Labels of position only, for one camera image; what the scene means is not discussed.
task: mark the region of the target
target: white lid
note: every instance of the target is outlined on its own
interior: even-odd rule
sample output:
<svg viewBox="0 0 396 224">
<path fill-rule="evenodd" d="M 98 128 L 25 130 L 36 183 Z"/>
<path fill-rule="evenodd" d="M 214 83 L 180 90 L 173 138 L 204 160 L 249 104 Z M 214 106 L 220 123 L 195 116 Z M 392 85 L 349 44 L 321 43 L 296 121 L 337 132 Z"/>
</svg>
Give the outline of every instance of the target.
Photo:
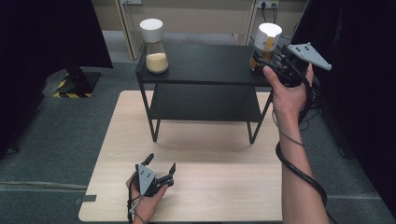
<svg viewBox="0 0 396 224">
<path fill-rule="evenodd" d="M 163 40 L 163 22 L 157 19 L 147 19 L 140 22 L 142 37 L 146 42 L 155 43 Z"/>
<path fill-rule="evenodd" d="M 259 49 L 274 50 L 280 34 L 282 34 L 282 28 L 280 26 L 270 22 L 262 23 L 256 34 L 254 46 Z"/>
</svg>

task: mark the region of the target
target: black side table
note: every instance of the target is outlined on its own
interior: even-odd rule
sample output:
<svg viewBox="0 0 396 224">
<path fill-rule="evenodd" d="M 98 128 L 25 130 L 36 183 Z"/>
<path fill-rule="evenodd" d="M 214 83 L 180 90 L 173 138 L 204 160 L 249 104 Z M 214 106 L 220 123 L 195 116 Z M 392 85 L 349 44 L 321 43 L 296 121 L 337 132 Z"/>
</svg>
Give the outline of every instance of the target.
<svg viewBox="0 0 396 224">
<path fill-rule="evenodd" d="M 273 97 L 271 93 L 261 113 L 255 87 L 270 85 L 264 75 L 249 69 L 253 48 L 167 43 L 165 50 L 169 62 L 166 72 L 150 73 L 144 56 L 136 67 L 152 140 L 157 141 L 161 119 L 244 121 L 253 144 Z M 155 84 L 151 105 L 146 83 Z M 250 122 L 258 123 L 254 134 Z"/>
</svg>

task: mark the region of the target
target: human hand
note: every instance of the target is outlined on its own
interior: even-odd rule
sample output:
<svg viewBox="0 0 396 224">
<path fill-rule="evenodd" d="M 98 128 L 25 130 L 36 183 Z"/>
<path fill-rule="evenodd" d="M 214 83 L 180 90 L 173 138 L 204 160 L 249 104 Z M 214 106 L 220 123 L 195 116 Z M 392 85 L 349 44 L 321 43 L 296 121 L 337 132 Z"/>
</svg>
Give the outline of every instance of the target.
<svg viewBox="0 0 396 224">
<path fill-rule="evenodd" d="M 265 66 L 262 71 L 274 90 L 273 106 L 280 127 L 290 122 L 298 124 L 299 112 L 304 107 L 306 99 L 304 83 L 294 88 L 286 88 L 270 67 Z M 311 86 L 314 79 L 312 64 L 308 65 L 305 76 Z"/>
<path fill-rule="evenodd" d="M 132 176 L 126 181 L 127 188 L 129 188 Z M 140 195 L 135 184 L 136 182 L 134 181 L 134 183 L 131 186 L 132 199 L 139 197 Z M 163 197 L 167 189 L 168 189 L 168 185 L 164 185 L 162 188 L 160 188 L 160 190 L 158 190 L 157 194 L 155 194 L 154 196 L 152 197 L 141 196 L 140 198 L 137 198 L 136 200 L 133 201 L 133 205 L 139 203 L 139 205 L 134 209 L 134 224 L 149 222 L 152 216 L 154 216 L 158 202 Z"/>
</svg>

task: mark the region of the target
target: lower shelf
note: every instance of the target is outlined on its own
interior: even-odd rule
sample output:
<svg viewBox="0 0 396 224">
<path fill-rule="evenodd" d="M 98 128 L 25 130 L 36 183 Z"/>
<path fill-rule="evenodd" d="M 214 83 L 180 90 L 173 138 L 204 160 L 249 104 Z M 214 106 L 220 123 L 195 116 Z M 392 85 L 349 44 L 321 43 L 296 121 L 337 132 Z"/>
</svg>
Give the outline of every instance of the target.
<svg viewBox="0 0 396 224">
<path fill-rule="evenodd" d="M 254 87 L 157 84 L 152 119 L 258 122 L 261 116 Z"/>
</svg>

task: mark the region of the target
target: light wood tabletop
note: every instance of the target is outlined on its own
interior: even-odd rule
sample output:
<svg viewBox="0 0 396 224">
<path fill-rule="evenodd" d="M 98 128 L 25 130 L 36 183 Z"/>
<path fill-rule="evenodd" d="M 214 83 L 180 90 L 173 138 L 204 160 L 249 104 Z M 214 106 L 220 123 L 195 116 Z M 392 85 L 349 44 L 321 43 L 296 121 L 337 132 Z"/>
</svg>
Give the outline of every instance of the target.
<svg viewBox="0 0 396 224">
<path fill-rule="evenodd" d="M 261 107 L 268 92 L 258 92 Z M 154 143 L 140 91 L 123 91 L 108 126 L 86 195 L 82 221 L 127 221 L 125 182 L 150 153 L 157 178 L 176 163 L 175 185 L 151 221 L 281 220 L 277 128 L 268 110 L 254 144 L 245 122 L 162 120 Z"/>
</svg>

